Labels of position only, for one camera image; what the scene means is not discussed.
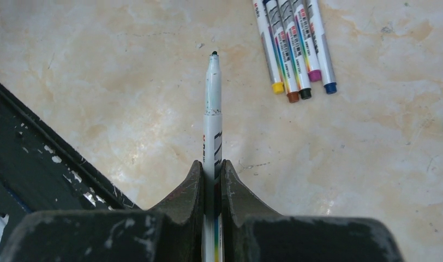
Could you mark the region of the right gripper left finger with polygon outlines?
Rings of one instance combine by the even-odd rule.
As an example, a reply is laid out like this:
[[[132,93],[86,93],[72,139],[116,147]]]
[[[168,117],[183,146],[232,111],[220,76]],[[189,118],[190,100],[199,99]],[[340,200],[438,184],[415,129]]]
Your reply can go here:
[[[53,210],[26,216],[1,261],[201,261],[202,164],[149,210]]]

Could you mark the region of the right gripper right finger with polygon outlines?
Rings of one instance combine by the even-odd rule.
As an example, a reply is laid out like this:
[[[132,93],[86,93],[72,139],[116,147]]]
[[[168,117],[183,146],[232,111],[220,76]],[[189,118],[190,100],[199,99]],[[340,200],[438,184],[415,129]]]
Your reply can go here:
[[[286,216],[259,199],[229,160],[221,168],[226,261],[403,261],[388,228],[371,218]]]

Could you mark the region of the brown capped pen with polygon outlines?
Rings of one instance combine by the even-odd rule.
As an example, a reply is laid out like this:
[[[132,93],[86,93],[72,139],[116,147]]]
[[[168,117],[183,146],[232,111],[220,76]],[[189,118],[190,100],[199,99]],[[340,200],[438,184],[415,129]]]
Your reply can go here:
[[[221,201],[222,169],[222,74],[219,55],[209,56],[206,72],[205,113],[203,116],[204,214],[202,261],[223,261],[223,222]]]

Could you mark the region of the purple capped pen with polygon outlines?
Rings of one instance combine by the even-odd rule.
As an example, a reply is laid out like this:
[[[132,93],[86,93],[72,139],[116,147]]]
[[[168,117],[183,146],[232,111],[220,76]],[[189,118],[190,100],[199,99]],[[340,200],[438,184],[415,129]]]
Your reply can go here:
[[[316,55],[315,45],[310,31],[310,24],[305,8],[305,1],[292,0],[292,11],[296,21],[296,25],[300,31],[300,39],[303,51],[306,71],[311,82],[321,80],[321,70]]]

